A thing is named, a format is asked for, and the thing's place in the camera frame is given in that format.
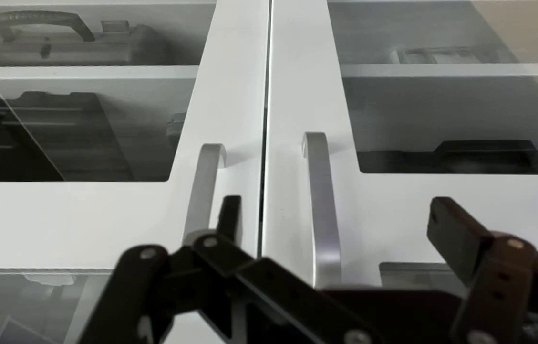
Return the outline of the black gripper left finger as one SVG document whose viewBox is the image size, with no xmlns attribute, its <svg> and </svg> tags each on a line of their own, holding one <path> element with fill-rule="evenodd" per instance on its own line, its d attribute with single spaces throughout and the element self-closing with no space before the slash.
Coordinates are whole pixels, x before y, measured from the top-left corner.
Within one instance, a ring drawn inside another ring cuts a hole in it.
<svg viewBox="0 0 538 344">
<path fill-rule="evenodd" d="M 171 252 L 129 248 L 79 344 L 163 344 L 184 313 L 199 313 L 226 344 L 373 344 L 373 329 L 329 294 L 239 245 L 241 199 L 222 203 L 215 229 Z"/>
</svg>

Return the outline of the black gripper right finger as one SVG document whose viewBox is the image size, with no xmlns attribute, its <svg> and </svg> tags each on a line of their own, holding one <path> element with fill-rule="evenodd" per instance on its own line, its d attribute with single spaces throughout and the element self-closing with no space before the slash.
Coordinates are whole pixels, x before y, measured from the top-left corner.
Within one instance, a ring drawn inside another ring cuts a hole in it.
<svg viewBox="0 0 538 344">
<path fill-rule="evenodd" d="M 451 197 L 430 204 L 428 239 L 466 285 L 451 338 L 457 344 L 538 344 L 526 332 L 538 315 L 538 248 L 487 229 Z"/>
</svg>

